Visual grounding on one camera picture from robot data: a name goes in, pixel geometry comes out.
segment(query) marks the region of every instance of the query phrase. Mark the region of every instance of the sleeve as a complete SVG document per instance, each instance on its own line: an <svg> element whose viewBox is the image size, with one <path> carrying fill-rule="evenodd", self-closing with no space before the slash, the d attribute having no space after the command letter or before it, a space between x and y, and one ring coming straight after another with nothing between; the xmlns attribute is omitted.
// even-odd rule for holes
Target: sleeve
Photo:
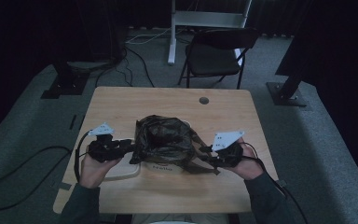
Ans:
<svg viewBox="0 0 358 224"><path fill-rule="evenodd" d="M275 187L267 173L263 173L253 180L244 180L244 182L258 224L295 223L286 199Z"/></svg>
<svg viewBox="0 0 358 224"><path fill-rule="evenodd" d="M75 185L69 201L62 209L60 224L97 224L99 213L100 188L87 189L79 184Z"/></svg>

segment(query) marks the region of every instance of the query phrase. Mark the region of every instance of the wooden table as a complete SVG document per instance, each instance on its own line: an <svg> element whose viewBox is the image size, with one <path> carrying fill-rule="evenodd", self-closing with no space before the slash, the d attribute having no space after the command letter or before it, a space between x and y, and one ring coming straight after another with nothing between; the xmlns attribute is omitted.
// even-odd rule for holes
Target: wooden table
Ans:
<svg viewBox="0 0 358 224"><path fill-rule="evenodd" d="M201 97L207 97L209 103L201 104ZM136 120L149 115L188 121L207 145L213 143L216 132L245 130L245 142L256 148L272 178L278 178L252 96L244 90L99 87L92 96L77 143L84 133L104 122L115 129L114 139L133 138ZM87 137L82 150L93 140L95 136ZM76 183L74 156L75 153L72 154L62 179L62 183L71 185L71 188L59 190L54 204L56 213L62 211ZM120 165L129 166L123 161L118 166ZM137 176L104 181L101 184L100 212L135 214L251 211L249 194L242 179L230 171L219 170L219 175L191 175L187 172L173 175L151 171L142 163Z"/></svg>

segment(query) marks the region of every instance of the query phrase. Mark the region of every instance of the chair backrest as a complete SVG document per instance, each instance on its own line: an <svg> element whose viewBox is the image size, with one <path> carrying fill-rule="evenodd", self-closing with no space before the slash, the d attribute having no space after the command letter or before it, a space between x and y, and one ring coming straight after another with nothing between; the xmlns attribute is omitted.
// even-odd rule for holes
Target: chair backrest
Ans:
<svg viewBox="0 0 358 224"><path fill-rule="evenodd" d="M217 49L251 49L260 33L255 28L208 29L194 35L191 44Z"/></svg>

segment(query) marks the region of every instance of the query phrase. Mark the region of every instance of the chair seat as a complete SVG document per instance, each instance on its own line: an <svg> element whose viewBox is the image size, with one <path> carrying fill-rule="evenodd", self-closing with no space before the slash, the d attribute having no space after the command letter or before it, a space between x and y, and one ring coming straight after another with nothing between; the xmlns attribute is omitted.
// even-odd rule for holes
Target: chair seat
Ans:
<svg viewBox="0 0 358 224"><path fill-rule="evenodd" d="M236 75L241 70L234 50L216 49L207 45L193 46L188 68L195 77Z"/></svg>

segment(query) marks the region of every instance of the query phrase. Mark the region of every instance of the person's left hand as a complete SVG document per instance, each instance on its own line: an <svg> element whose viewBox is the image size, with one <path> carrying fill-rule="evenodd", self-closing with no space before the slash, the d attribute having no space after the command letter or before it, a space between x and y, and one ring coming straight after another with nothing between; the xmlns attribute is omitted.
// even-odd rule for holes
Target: person's left hand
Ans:
<svg viewBox="0 0 358 224"><path fill-rule="evenodd" d="M117 165L120 159L114 161L98 162L89 154L81 162L81 175L79 184L87 189L95 189L101 185L107 172Z"/></svg>

